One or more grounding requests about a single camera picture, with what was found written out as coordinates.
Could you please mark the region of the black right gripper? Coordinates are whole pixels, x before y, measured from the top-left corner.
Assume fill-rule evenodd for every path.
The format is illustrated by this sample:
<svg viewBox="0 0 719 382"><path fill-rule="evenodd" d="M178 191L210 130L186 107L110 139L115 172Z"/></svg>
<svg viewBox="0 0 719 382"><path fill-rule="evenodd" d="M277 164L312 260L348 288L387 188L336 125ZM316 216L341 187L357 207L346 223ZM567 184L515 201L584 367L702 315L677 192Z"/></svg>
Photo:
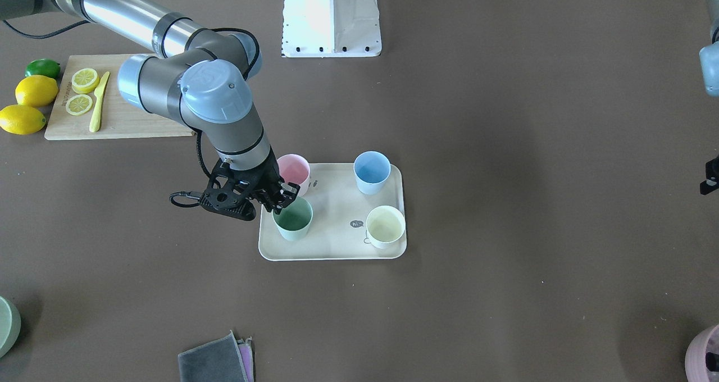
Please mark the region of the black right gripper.
<svg viewBox="0 0 719 382"><path fill-rule="evenodd" d="M257 201L269 213L280 214L298 197L298 183L286 183L280 176L274 158L267 158L254 169L231 169L229 160L214 165L208 187L199 196L199 205L206 211L252 221Z"/></svg>

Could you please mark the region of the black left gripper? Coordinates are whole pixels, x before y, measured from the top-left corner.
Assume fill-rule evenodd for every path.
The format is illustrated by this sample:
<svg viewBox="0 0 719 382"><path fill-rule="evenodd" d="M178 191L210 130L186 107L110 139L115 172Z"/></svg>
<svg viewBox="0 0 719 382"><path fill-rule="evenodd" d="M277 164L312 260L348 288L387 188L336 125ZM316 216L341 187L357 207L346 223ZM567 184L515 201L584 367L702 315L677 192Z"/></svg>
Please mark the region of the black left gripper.
<svg viewBox="0 0 719 382"><path fill-rule="evenodd" d="M699 183L699 192L701 195L708 195L718 190L718 162L719 158L715 157L704 164L704 177L706 177L706 179Z"/></svg>

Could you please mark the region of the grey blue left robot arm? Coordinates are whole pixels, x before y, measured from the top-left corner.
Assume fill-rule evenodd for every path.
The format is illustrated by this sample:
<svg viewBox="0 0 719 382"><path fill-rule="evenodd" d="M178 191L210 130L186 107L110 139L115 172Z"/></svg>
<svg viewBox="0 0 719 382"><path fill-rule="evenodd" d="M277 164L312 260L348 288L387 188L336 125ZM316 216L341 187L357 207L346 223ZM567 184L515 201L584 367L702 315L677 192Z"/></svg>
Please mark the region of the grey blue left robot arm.
<svg viewBox="0 0 719 382"><path fill-rule="evenodd" d="M699 64L707 95L718 97L718 0L704 0L709 16L709 44L699 50ZM718 189L718 157L704 164L704 181L699 185L701 195Z"/></svg>

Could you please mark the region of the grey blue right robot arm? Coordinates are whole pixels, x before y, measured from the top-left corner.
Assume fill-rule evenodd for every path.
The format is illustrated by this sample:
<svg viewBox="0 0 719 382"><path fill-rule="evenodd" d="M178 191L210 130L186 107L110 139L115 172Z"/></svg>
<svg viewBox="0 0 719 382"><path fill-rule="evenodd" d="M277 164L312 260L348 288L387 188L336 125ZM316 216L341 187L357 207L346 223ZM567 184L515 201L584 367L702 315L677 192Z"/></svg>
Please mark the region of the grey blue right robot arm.
<svg viewBox="0 0 719 382"><path fill-rule="evenodd" d="M207 137L219 158L202 192L176 192L185 207L250 221L257 201L280 213L300 185L284 180L247 80L260 69L261 49L246 30L209 29L149 0L2 0L2 19L65 12L136 42L116 75L126 102Z"/></svg>

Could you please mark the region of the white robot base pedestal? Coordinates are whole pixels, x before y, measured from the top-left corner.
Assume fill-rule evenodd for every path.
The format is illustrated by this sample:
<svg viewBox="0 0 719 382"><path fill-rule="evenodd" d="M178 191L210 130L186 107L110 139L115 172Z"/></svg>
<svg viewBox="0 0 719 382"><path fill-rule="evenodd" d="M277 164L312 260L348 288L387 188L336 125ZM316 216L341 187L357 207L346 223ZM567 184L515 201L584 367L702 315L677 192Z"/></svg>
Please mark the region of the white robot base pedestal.
<svg viewBox="0 0 719 382"><path fill-rule="evenodd" d="M377 0L284 0L285 58L377 57L382 48Z"/></svg>

